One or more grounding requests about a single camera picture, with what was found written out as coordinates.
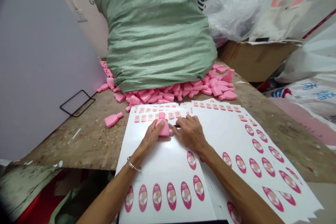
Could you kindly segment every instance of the silver bracelet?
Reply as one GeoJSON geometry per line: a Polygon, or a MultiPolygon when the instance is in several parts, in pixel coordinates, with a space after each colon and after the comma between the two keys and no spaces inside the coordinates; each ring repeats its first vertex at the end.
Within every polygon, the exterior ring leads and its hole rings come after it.
{"type": "Polygon", "coordinates": [[[130,157],[127,158],[127,163],[130,165],[130,167],[131,167],[132,169],[135,169],[135,170],[137,170],[138,172],[141,172],[141,167],[139,167],[139,169],[138,169],[138,168],[136,168],[134,165],[132,165],[132,163],[130,162],[130,157]]]}

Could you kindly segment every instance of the forearm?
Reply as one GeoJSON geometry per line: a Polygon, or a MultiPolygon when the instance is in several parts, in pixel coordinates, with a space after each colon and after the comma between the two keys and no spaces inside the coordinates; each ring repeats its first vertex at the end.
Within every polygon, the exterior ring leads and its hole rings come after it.
{"type": "MultiPolygon", "coordinates": [[[[131,156],[130,162],[138,168],[143,158],[143,151],[138,148],[131,156]]],[[[126,163],[124,168],[91,203],[77,224],[111,224],[125,200],[136,173],[137,171],[126,163]]]]}
{"type": "Polygon", "coordinates": [[[201,158],[217,176],[246,224],[284,224],[267,203],[209,145],[201,158]]]}

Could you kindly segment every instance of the human hand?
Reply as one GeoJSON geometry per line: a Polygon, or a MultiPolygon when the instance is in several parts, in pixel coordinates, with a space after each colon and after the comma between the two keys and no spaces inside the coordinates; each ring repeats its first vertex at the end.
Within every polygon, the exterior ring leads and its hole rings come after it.
{"type": "Polygon", "coordinates": [[[203,128],[198,117],[187,115],[185,118],[178,119],[176,124],[181,126],[181,131],[173,126],[175,136],[180,143],[203,158],[204,150],[209,144],[205,139],[203,128]]]}

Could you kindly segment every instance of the green woven sack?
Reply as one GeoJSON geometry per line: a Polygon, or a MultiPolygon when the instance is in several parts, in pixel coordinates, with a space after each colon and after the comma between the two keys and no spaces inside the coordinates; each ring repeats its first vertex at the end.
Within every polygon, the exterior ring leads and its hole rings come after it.
{"type": "Polygon", "coordinates": [[[217,51],[197,0],[95,0],[108,29],[107,65],[124,92],[198,81],[217,51]]]}

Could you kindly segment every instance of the wooden workbench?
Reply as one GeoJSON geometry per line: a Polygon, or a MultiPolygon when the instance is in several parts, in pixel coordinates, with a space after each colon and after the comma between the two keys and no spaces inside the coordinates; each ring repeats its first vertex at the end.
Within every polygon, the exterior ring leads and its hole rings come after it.
{"type": "MultiPolygon", "coordinates": [[[[306,182],[336,183],[336,155],[330,149],[238,74],[235,74],[232,83],[238,99],[230,103],[247,109],[306,182]]],[[[53,166],[62,161],[62,167],[115,170],[128,120],[125,111],[128,103],[118,103],[110,90],[97,93],[93,98],[96,101],[80,117],[70,117],[15,164],[53,166]],[[113,127],[107,128],[104,119],[120,111],[124,117],[113,127]]],[[[209,98],[200,92],[193,100],[209,98]]]]}

